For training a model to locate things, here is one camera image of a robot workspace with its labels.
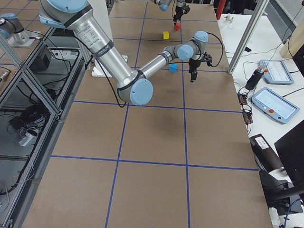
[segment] cardboard table surface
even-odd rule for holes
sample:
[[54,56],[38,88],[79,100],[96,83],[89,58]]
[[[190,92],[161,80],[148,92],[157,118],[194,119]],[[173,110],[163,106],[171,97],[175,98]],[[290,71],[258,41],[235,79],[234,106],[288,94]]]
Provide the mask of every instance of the cardboard table surface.
[[[174,31],[171,10],[116,1],[114,45],[138,69],[197,30],[220,36],[212,6],[190,7]],[[206,50],[217,62],[221,46],[209,41]],[[125,108],[105,78],[87,71],[23,228],[270,228],[226,65],[225,55],[216,68],[202,63],[194,83],[187,64],[175,73],[165,67],[151,78],[148,105]]]

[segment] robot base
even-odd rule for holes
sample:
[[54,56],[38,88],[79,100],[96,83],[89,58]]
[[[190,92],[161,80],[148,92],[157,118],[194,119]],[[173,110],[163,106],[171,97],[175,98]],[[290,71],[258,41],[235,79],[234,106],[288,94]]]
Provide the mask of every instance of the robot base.
[[[37,33],[34,33],[34,32],[29,32],[27,31],[28,33],[28,36],[29,37],[37,37],[39,36],[37,33],[40,33],[40,32],[37,32]],[[14,37],[11,37],[9,40],[8,40],[8,44],[12,47],[12,48],[29,48],[32,43],[34,43],[36,39],[29,39],[27,42],[23,43],[23,44],[20,44],[20,43],[17,43],[14,39]]]
[[[128,61],[128,56],[122,55],[123,58],[125,59],[125,61]],[[110,73],[106,70],[106,68],[102,65],[106,75],[108,77],[112,77],[112,75],[110,75]],[[100,66],[97,64],[92,71],[92,77],[105,77],[105,74],[103,73],[102,69],[100,68]]]

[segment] black device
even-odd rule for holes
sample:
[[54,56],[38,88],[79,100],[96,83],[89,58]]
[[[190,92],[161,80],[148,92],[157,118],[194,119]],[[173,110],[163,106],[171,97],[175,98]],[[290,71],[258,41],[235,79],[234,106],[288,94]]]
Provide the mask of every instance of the black device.
[[251,148],[258,162],[267,171],[271,172],[283,167],[283,164],[274,150],[270,147],[262,134],[257,134],[249,138]]
[[44,45],[37,54],[37,57],[34,59],[33,63],[30,65],[32,71],[37,70],[46,70],[49,66],[49,63],[52,59],[52,54],[48,50],[47,46]]
[[250,48],[248,48],[248,47],[245,47],[245,51],[246,51],[246,52],[250,52],[250,51],[251,51],[251,49],[250,49]]
[[299,194],[304,200],[304,120],[275,142],[276,151],[294,187],[275,195],[283,198]]
[[259,67],[258,69],[256,69],[253,72],[252,76],[247,81],[245,88],[249,91],[253,90],[257,86],[257,84],[258,84],[259,80],[261,79],[261,77],[263,76],[263,74],[264,74],[263,68]]

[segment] connector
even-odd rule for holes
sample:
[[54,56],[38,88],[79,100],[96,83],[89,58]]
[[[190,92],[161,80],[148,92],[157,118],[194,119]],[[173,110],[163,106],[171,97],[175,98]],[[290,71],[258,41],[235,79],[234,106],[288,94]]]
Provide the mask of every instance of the connector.
[[10,72],[10,70],[4,71],[4,73],[0,76],[0,82],[4,80],[10,74]]

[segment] table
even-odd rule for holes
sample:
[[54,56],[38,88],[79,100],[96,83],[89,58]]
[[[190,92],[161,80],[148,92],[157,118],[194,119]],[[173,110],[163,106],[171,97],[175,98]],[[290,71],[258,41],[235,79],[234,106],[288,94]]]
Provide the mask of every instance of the table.
[[[220,36],[212,6],[190,7],[176,32],[171,10],[117,1],[114,45],[138,69],[197,30]],[[195,83],[186,64],[166,67],[151,78],[151,102],[124,109],[86,72],[22,227],[271,227],[227,64],[202,64]]]
[[[243,32],[245,31],[245,28],[251,16],[232,15],[234,18],[232,26],[229,26],[229,24],[225,23],[226,16],[227,14],[223,14],[221,16],[221,19],[218,21],[218,24],[221,28],[220,31],[223,37],[223,43],[225,45],[226,51],[234,52],[239,44],[239,41],[243,35]],[[284,59],[280,56],[279,53],[282,46],[283,44],[281,44],[281,40],[274,28],[272,27],[267,16],[262,16],[256,27],[256,30],[254,31],[249,43],[247,44],[247,47],[252,49],[250,53],[267,52],[276,47],[278,47],[278,49],[269,51],[267,53],[254,55],[244,52],[244,57],[240,59],[236,70],[233,72],[234,81],[239,83],[241,86],[245,86],[247,80],[245,79],[245,74],[243,72],[243,64],[246,61],[259,62],[261,59],[270,59],[272,56],[272,60]],[[233,54],[227,53],[227,56],[232,57]],[[285,64],[290,72],[298,70],[292,59],[285,61]],[[247,79],[250,78],[250,76],[257,67],[258,64],[245,63],[245,73]],[[289,86],[270,85],[267,84],[263,79],[261,79],[260,82],[257,84],[256,92],[262,89],[263,87],[268,87],[271,88],[274,92],[283,96],[304,86],[304,78],[300,72],[292,74],[292,77],[294,79],[294,84]],[[270,144],[272,149],[276,152],[274,143],[304,119],[304,102],[301,98],[303,97],[303,95],[304,90],[301,90],[286,97],[287,100],[301,108],[297,115],[295,115],[294,118],[292,118],[287,124],[280,124],[271,120],[255,106],[253,106],[253,124],[249,137],[261,133],[265,137],[267,142]],[[288,181],[290,181],[289,178],[285,178],[284,176],[282,176],[279,171],[273,171],[271,172],[271,174],[279,180],[287,179]],[[304,214],[291,215],[291,217],[289,218],[291,220],[288,221],[288,226],[303,226]]]

